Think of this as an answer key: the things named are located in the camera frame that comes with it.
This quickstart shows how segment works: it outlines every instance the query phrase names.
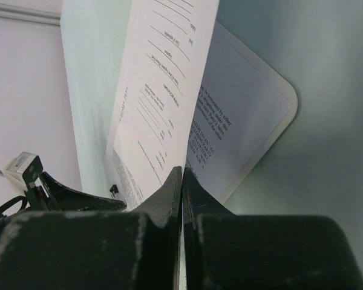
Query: blank line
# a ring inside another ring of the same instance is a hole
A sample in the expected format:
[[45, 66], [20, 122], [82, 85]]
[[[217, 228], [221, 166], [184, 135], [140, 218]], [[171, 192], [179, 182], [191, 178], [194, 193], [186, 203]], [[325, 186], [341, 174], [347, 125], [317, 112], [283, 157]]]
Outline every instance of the blank line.
[[184, 7], [182, 7], [182, 6], [178, 5], [178, 4], [176, 4], [175, 2], [172, 2], [171, 0], [168, 0], [168, 1], [169, 1], [169, 2], [171, 2], [171, 3], [173, 3], [173, 4], [175, 4], [176, 6], [179, 6], [181, 9], [186, 10], [189, 14], [191, 14], [191, 15], [192, 15], [192, 13], [191, 13], [190, 11], [188, 11], [187, 9], [185, 9]]
[[157, 136], [155, 130], [151, 127], [151, 125], [149, 125], [148, 121], [146, 120], [146, 118], [143, 116], [143, 114], [140, 112], [140, 110], [138, 109], [138, 107], [136, 107], [136, 109], [138, 110], [138, 112], [140, 113], [140, 115], [143, 117], [143, 119], [146, 121], [146, 123], [148, 124], [148, 126], [152, 129], [152, 131], [155, 133], [157, 139], [159, 140], [160, 144], [163, 146], [162, 141], [160, 140], [159, 136]]
[[169, 76], [169, 74], [167, 74], [166, 72], [165, 72], [165, 70], [163, 70], [155, 61], [154, 61], [154, 59], [152, 58], [152, 57], [150, 57], [149, 55], [147, 55], [154, 63], [155, 63], [155, 65], [158, 67], [158, 68], [160, 68], [161, 69], [161, 71], [163, 72], [163, 73], [165, 73], [166, 75], [167, 75], [167, 77], [169, 77], [169, 79], [170, 80], [172, 80], [172, 83], [174, 83], [175, 84], [175, 86], [176, 86], [176, 88], [177, 88], [177, 90], [179, 91], [179, 93], [181, 94], [181, 95], [183, 95], [182, 94], [182, 92], [180, 91], [180, 89], [179, 89], [179, 87], [176, 85], [176, 83], [175, 83], [175, 81], [173, 81], [173, 79], [171, 79], [171, 77]]
[[[143, 93], [142, 90], [140, 90], [140, 92], [143, 94], [143, 96], [146, 98], [146, 100], [148, 101], [149, 104], [151, 104], [151, 106], [155, 109], [155, 111], [158, 113], [158, 115], [160, 116], [161, 119], [163, 119], [163, 116], [158, 112], [158, 110], [156, 110], [156, 108], [154, 107], [154, 105], [152, 104], [151, 101], [149, 101], [148, 97]], [[167, 122], [163, 119], [164, 124], [168, 127]]]
[[150, 40], [148, 40], [148, 42], [153, 45], [154, 47], [156, 47], [162, 54], [164, 54], [166, 56], [167, 59], [169, 59], [176, 67], [177, 69], [181, 72], [181, 74], [183, 75], [183, 77], [186, 79], [186, 76], [183, 74], [183, 72], [181, 71], [181, 69], [177, 66], [176, 63], [173, 62], [172, 59], [170, 59], [161, 49], [159, 49], [157, 46], [155, 46]]
[[159, 32], [156, 28], [154, 28], [152, 25], [150, 25], [150, 27], [152, 27], [153, 29], [155, 29], [158, 33], [160, 33], [162, 36], [164, 36], [165, 38], [167, 38], [173, 45], [175, 45], [178, 49], [180, 49], [180, 51], [187, 57], [187, 59], [188, 59], [188, 61], [190, 61], [189, 60], [189, 58], [188, 58], [188, 56], [184, 53], [184, 51], [180, 48], [180, 47], [178, 47], [177, 45], [176, 45], [176, 43], [175, 42], [173, 42], [172, 40], [170, 40], [168, 37], [166, 37], [163, 33], [161, 33], [161, 32]]
[[181, 29], [182, 32], [184, 32], [185, 34], [187, 34], [187, 32], [184, 31], [184, 29], [182, 29], [182, 27], [180, 27], [179, 25], [177, 25], [176, 23], [173, 23], [172, 21], [170, 21], [167, 17], [161, 15], [160, 13], [157, 13], [155, 10], [152, 10], [154, 13], [156, 13], [157, 15], [160, 15], [162, 18], [168, 20], [170, 23], [172, 23], [173, 25], [175, 25], [177, 28]]
[[160, 130], [159, 126], [157, 124], [160, 125], [159, 121], [157, 121], [157, 119], [155, 118], [155, 116], [153, 116], [152, 112], [148, 109], [147, 106], [145, 106], [143, 100], [139, 97], [139, 104], [141, 105], [141, 107], [143, 107], [144, 111], [148, 114], [150, 113], [151, 115], [149, 116], [151, 118], [151, 120], [153, 121], [153, 123], [155, 123], [156, 127]]
[[179, 14], [180, 16], [183, 16], [185, 19], [187, 19], [189, 22], [190, 22], [190, 20], [186, 17], [186, 16], [184, 16], [184, 15], [182, 15], [180, 12], [178, 12], [178, 11], [176, 11], [175, 9], [172, 9], [170, 6], [167, 6], [167, 5], [165, 5], [164, 3], [161, 3], [160, 1], [158, 1], [158, 0], [155, 0], [157, 3], [160, 3], [161, 5], [164, 5], [165, 7], [167, 7], [167, 8], [169, 8], [169, 9], [171, 9], [172, 11], [175, 11], [177, 14]]
[[190, 5], [192, 8], [194, 8], [194, 6], [192, 6], [190, 3], [188, 3], [187, 1], [182, 0], [184, 3], [187, 3], [188, 5]]

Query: paper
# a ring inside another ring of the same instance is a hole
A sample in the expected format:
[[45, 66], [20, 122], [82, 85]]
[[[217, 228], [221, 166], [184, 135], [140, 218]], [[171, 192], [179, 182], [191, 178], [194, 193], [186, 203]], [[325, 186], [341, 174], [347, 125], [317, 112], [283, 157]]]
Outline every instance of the paper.
[[214, 30], [189, 136], [187, 166], [219, 199], [291, 107]]
[[185, 165], [218, 2], [132, 2], [106, 150], [109, 178], [129, 209]]

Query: wire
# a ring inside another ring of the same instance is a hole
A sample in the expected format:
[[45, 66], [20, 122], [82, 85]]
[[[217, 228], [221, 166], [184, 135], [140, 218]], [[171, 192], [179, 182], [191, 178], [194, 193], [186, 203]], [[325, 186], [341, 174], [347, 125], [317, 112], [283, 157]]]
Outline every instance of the wire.
[[20, 209], [18, 211], [21, 211], [23, 209], [25, 209], [25, 207], [27, 206], [27, 198], [25, 196], [17, 196], [13, 199], [10, 199], [9, 201], [7, 201], [5, 204], [3, 204], [2, 206], [0, 206], [0, 218], [3, 218], [3, 212], [5, 212], [6, 210], [8, 210], [10, 207], [14, 206], [15, 204], [17, 204], [19, 201], [22, 202], [22, 205], [20, 206]]

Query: printed form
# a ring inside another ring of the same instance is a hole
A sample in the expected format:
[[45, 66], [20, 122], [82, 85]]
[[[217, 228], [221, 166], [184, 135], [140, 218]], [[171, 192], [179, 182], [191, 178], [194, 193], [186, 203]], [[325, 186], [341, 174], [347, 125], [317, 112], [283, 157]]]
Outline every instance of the printed form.
[[128, 209], [185, 166], [219, 0], [133, 0], [106, 171]]

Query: white paper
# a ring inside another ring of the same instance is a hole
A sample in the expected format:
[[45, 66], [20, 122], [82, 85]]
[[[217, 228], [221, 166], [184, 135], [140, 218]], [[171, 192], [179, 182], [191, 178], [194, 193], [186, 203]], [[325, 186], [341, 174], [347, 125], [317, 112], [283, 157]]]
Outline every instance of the white paper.
[[132, 2], [106, 152], [129, 209], [185, 164], [218, 2]]
[[219, 199], [291, 107], [214, 30], [188, 143], [200, 184]]

